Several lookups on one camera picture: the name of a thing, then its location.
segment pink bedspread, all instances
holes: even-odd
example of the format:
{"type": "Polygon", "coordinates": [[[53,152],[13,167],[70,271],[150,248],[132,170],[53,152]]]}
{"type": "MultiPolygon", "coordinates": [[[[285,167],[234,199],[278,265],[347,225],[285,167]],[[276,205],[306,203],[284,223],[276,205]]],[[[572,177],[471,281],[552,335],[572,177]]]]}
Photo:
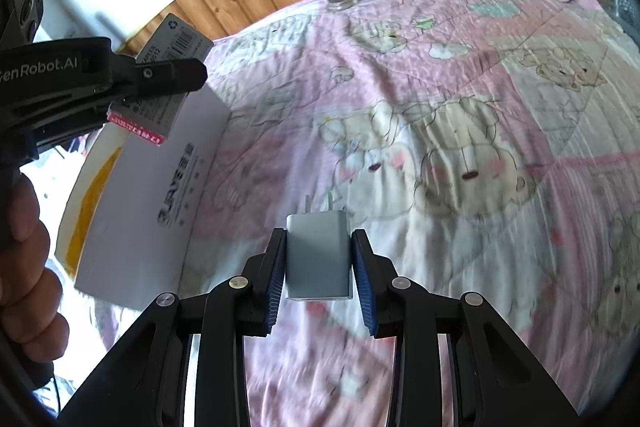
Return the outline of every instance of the pink bedspread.
{"type": "MultiPolygon", "coordinates": [[[[640,319],[636,45],[594,0],[311,0],[270,21],[207,58],[232,117],[182,293],[331,194],[399,274],[483,294],[586,407],[640,319]]],[[[283,300],[245,347],[252,425],[384,425],[393,342],[356,299],[283,300]]]]}

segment barcode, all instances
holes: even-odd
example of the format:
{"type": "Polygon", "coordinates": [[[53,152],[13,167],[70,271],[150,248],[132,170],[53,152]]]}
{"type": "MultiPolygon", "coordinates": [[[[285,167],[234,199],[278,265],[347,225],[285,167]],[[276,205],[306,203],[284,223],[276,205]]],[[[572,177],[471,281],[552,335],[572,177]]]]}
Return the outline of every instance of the barcode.
{"type": "Polygon", "coordinates": [[[182,58],[182,55],[177,55],[171,50],[167,50],[164,54],[164,60],[178,60],[179,58],[182,58]]]}
{"type": "Polygon", "coordinates": [[[167,50],[167,57],[170,53],[177,55],[175,58],[183,57],[191,46],[194,38],[196,38],[196,35],[193,32],[187,28],[182,28],[180,34],[171,43],[171,48],[167,50]]]}

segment metal screw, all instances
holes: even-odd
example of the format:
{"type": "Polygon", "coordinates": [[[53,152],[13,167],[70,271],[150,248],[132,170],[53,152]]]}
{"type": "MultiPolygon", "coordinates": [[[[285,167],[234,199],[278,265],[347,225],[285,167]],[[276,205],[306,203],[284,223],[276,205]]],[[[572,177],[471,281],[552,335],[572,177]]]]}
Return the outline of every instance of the metal screw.
{"type": "Polygon", "coordinates": [[[174,297],[174,294],[172,293],[163,293],[162,295],[159,295],[158,298],[156,299],[156,304],[162,307],[171,306],[174,302],[175,302],[175,297],[174,297]]]}
{"type": "Polygon", "coordinates": [[[471,306],[479,306],[484,302],[484,299],[479,293],[471,292],[465,295],[465,301],[471,306]]]}
{"type": "Polygon", "coordinates": [[[249,279],[247,279],[246,277],[242,277],[241,275],[236,275],[235,277],[233,277],[233,279],[229,281],[229,286],[231,286],[231,288],[234,288],[236,290],[239,290],[240,288],[244,288],[248,284],[249,284],[249,279]]]}
{"type": "Polygon", "coordinates": [[[391,281],[391,286],[399,290],[406,290],[411,286],[411,281],[406,277],[396,277],[391,281]]]}

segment product tag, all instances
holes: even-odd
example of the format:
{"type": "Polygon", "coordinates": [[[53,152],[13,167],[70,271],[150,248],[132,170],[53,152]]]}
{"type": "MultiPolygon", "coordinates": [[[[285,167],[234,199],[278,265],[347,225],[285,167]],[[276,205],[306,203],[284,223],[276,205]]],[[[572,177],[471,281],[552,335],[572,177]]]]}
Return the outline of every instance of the product tag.
{"type": "MultiPolygon", "coordinates": [[[[138,54],[136,62],[207,57],[213,42],[177,16],[169,13],[138,54]]],[[[148,98],[132,103],[112,103],[107,118],[128,131],[160,145],[169,136],[187,93],[148,98]]]]}

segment white power adapter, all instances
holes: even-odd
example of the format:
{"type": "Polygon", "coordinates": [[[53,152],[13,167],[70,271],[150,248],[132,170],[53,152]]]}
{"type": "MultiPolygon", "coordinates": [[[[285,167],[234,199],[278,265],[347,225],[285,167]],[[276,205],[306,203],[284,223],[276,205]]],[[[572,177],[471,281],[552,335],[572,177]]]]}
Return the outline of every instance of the white power adapter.
{"type": "Polygon", "coordinates": [[[306,300],[351,299],[351,254],[347,214],[332,210],[287,217],[287,298],[306,300]]]}

